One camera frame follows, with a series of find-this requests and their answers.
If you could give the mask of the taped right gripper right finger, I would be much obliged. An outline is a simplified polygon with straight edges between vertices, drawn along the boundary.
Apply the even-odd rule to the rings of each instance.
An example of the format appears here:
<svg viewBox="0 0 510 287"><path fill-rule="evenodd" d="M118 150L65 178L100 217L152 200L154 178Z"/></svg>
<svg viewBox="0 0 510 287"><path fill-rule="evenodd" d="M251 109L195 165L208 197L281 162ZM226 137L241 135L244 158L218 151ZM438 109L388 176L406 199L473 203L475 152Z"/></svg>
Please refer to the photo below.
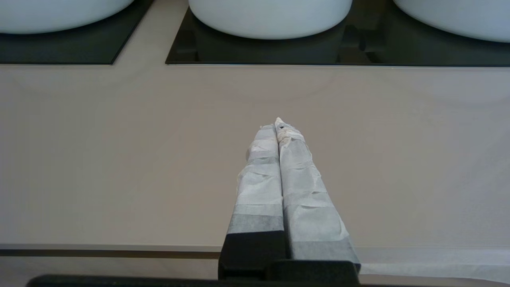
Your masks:
<svg viewBox="0 0 510 287"><path fill-rule="evenodd" d="M313 161L303 134L281 118L275 121L279 144L283 211L291 258L361 262Z"/></svg>

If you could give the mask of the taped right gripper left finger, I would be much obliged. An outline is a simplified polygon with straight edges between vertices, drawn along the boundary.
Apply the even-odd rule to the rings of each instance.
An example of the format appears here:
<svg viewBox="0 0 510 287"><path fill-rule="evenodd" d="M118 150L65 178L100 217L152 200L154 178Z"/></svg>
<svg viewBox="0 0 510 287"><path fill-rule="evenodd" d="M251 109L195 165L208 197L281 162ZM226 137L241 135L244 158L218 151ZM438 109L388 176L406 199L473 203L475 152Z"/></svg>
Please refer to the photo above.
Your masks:
<svg viewBox="0 0 510 287"><path fill-rule="evenodd" d="M262 126L237 178L237 198L218 261L219 279L262 279L287 258L275 125Z"/></svg>

